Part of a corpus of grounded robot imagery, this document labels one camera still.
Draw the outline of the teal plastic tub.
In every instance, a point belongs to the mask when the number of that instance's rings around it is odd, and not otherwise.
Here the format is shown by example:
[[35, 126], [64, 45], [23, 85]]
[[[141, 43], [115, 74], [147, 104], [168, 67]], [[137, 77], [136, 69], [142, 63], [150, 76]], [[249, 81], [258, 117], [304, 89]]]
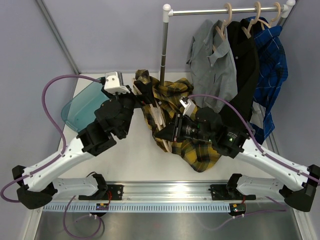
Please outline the teal plastic tub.
[[70, 129], [78, 133], [95, 120], [95, 110], [109, 99], [101, 89], [92, 82], [62, 108], [61, 118]]

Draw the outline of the wooden hanger of grey shirt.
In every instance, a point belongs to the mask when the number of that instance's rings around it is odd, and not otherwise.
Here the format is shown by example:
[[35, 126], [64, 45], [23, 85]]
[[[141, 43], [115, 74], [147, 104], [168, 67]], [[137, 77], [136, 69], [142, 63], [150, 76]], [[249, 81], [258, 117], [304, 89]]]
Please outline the wooden hanger of grey shirt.
[[232, 5], [229, 2], [225, 3], [224, 7], [227, 9], [228, 19], [225, 19], [222, 21], [221, 27], [219, 27], [219, 26], [215, 27], [216, 35], [219, 35], [220, 38], [222, 39], [222, 41], [226, 40], [225, 28], [231, 23], [232, 15], [233, 15]]

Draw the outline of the black shirt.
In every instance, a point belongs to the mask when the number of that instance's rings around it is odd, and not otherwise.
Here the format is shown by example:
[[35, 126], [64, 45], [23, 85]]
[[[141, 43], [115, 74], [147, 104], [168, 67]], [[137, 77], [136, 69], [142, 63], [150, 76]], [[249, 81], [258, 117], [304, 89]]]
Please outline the black shirt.
[[227, 27], [228, 41], [236, 67], [237, 94], [229, 102], [249, 122], [252, 118], [254, 93], [259, 80], [260, 63], [254, 38], [247, 37], [249, 21], [232, 21]]

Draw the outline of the aluminium mounting rail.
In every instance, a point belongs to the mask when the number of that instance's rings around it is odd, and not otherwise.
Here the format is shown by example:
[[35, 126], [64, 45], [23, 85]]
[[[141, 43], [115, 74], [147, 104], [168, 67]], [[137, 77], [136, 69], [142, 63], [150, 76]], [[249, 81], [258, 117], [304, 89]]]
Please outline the aluminium mounting rail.
[[225, 182], [107, 182], [113, 201], [254, 201], [257, 195], [229, 194]]

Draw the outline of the wooden hanger of black shirt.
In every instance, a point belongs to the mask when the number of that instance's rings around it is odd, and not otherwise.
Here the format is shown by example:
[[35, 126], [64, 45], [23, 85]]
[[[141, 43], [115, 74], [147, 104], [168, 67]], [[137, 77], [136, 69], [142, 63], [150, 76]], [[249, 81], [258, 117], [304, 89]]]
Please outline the wooden hanger of black shirt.
[[243, 33], [245, 34], [245, 36], [250, 39], [251, 36], [251, 28], [253, 25], [255, 25], [258, 20], [260, 19], [260, 15], [261, 15], [261, 3], [259, 1], [254, 3], [254, 7], [256, 9], [256, 16], [254, 17], [254, 19], [251, 19], [249, 21], [248, 27], [244, 27], [242, 26], [241, 29], [243, 31]]

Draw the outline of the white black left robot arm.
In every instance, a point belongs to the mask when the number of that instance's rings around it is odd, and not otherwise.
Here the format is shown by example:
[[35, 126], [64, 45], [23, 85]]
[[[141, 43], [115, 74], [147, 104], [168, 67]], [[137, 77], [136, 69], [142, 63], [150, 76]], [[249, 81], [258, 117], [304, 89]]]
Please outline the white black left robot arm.
[[55, 198], [79, 196], [82, 200], [101, 200], [108, 186], [101, 174], [84, 178], [61, 178], [76, 165], [90, 160], [116, 145], [114, 138], [127, 137], [136, 108], [154, 102], [152, 83], [134, 81], [139, 94], [126, 85], [107, 86], [102, 92], [108, 97], [95, 110], [93, 122], [82, 129], [66, 146], [63, 153], [52, 154], [41, 162], [12, 169], [13, 178], [19, 184], [18, 201], [30, 210], [43, 207]]

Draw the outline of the white metal clothes rack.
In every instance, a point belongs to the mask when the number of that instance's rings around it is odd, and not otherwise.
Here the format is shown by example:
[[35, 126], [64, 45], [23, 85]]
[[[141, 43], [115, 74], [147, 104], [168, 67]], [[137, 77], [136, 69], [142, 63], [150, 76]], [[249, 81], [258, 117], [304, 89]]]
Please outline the white metal clothes rack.
[[[273, 6], [262, 7], [262, 12], [276, 12], [277, 16], [269, 21], [269, 24], [276, 22], [278, 26], [283, 26], [289, 17], [292, 9], [296, 5], [295, 0], [288, 0], [285, 4], [280, 4], [275, 2]], [[232, 14], [237, 13], [257, 13], [256, 8], [251, 7], [232, 7]], [[227, 14], [228, 10], [223, 6], [222, 8], [215, 9], [197, 9], [197, 10], [174, 10], [170, 4], [164, 4], [162, 7], [162, 48], [161, 48], [161, 64], [159, 72], [159, 81], [160, 85], [164, 84], [165, 81], [165, 72], [166, 72], [166, 57], [167, 57], [167, 42], [168, 42], [168, 29], [169, 21], [173, 16], [193, 16], [193, 15], [217, 15], [217, 14]]]

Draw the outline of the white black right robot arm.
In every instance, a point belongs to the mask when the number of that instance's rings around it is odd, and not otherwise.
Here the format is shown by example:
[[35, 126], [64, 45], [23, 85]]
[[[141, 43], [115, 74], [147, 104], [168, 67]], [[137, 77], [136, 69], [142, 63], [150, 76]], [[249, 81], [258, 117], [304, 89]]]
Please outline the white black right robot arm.
[[272, 176], [261, 178], [234, 173], [226, 186], [230, 198], [255, 195], [282, 199], [302, 212], [312, 208], [320, 179], [317, 165], [301, 165], [262, 147], [246, 132], [224, 125], [221, 116], [209, 107], [197, 110], [194, 120], [176, 114], [174, 121], [155, 137], [170, 142], [187, 139], [204, 142], [220, 155], [251, 164]]

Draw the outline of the yellow plaid shirt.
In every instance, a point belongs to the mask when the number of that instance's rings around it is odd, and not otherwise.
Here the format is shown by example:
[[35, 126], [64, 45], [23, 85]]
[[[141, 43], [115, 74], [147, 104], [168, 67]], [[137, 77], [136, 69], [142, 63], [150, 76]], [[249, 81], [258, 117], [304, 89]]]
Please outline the yellow plaid shirt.
[[[175, 114], [183, 113], [180, 98], [190, 96], [194, 90], [193, 85], [186, 78], [174, 82], [165, 81], [164, 85], [161, 85], [160, 81], [151, 76], [146, 69], [137, 70], [135, 79], [144, 84], [152, 84], [153, 96], [161, 110], [165, 126], [174, 120]], [[203, 141], [188, 138], [182, 142], [171, 142], [170, 145], [172, 154], [180, 156], [199, 173], [212, 168], [221, 157], [210, 143]]]

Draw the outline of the blue plaid shirt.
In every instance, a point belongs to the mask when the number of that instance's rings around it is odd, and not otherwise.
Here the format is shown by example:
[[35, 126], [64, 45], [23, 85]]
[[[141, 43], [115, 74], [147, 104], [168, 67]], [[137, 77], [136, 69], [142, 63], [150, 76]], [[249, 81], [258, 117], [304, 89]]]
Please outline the blue plaid shirt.
[[263, 26], [265, 29], [262, 29], [261, 23], [257, 22], [250, 30], [259, 61], [258, 81], [252, 102], [264, 107], [263, 127], [251, 125], [255, 131], [255, 140], [259, 144], [262, 144], [275, 129], [271, 110], [282, 84], [288, 78], [285, 49], [280, 41], [283, 27], [276, 25], [268, 28], [265, 24]]

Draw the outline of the grey shirt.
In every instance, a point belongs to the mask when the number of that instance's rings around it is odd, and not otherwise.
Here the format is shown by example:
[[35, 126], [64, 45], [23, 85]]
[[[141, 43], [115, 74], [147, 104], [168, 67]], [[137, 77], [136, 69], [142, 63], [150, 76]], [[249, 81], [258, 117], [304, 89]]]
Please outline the grey shirt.
[[191, 38], [187, 64], [193, 84], [196, 105], [220, 112], [225, 103], [206, 95], [231, 101], [238, 93], [237, 70], [225, 29], [218, 32], [222, 21], [205, 20]]

